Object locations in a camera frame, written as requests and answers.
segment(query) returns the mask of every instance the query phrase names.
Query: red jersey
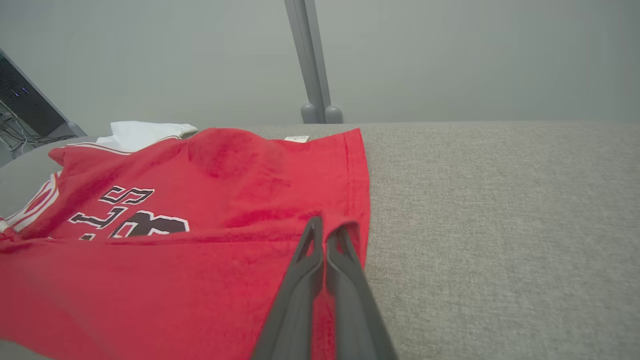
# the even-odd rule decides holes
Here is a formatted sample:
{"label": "red jersey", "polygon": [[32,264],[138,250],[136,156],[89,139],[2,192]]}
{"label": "red jersey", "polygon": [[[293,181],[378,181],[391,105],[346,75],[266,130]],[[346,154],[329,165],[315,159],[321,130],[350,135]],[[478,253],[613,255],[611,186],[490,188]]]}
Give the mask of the red jersey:
{"label": "red jersey", "polygon": [[[63,166],[0,220],[0,338],[55,359],[247,359],[307,221],[359,224],[358,129],[294,143],[208,129],[137,152],[52,150]],[[326,290],[314,359],[334,357]]]}

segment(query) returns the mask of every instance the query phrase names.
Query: jersey lettering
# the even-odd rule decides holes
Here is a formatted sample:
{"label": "jersey lettering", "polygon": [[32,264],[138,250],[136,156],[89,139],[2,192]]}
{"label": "jersey lettering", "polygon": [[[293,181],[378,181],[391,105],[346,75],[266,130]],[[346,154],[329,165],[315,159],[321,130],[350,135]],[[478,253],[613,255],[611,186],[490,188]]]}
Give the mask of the jersey lettering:
{"label": "jersey lettering", "polygon": [[110,223],[112,223],[116,218],[122,214],[127,208],[122,206],[115,206],[111,211],[109,211],[109,217],[106,219],[101,219],[97,217],[88,217],[83,213],[77,213],[72,218],[69,219],[70,223],[77,224],[79,222],[83,222],[85,224],[89,224],[91,226],[97,227],[98,229],[104,229]]}
{"label": "jersey lettering", "polygon": [[121,203],[136,205],[150,197],[156,189],[131,188],[126,192],[125,190],[125,188],[116,185],[98,199],[98,201],[108,202],[110,204]]}
{"label": "jersey lettering", "polygon": [[155,215],[151,211],[140,210],[124,220],[111,233],[112,238],[151,234],[172,234],[189,231],[189,222],[183,218]]}

